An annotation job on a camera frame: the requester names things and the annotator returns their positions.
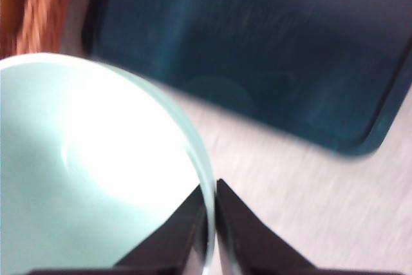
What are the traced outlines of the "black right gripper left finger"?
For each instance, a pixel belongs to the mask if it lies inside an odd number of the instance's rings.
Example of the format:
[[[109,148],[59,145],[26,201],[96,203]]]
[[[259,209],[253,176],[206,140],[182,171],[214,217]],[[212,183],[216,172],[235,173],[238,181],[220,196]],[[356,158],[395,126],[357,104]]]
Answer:
[[[202,269],[207,215],[200,187],[154,233],[116,262],[121,269]]]

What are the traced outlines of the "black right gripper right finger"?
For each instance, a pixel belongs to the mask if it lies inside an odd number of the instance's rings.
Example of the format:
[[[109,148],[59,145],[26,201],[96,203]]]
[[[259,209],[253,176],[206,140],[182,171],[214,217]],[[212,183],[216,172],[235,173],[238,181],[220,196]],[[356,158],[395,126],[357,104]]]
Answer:
[[[224,274],[317,274],[319,269],[269,229],[222,179],[216,231]]]

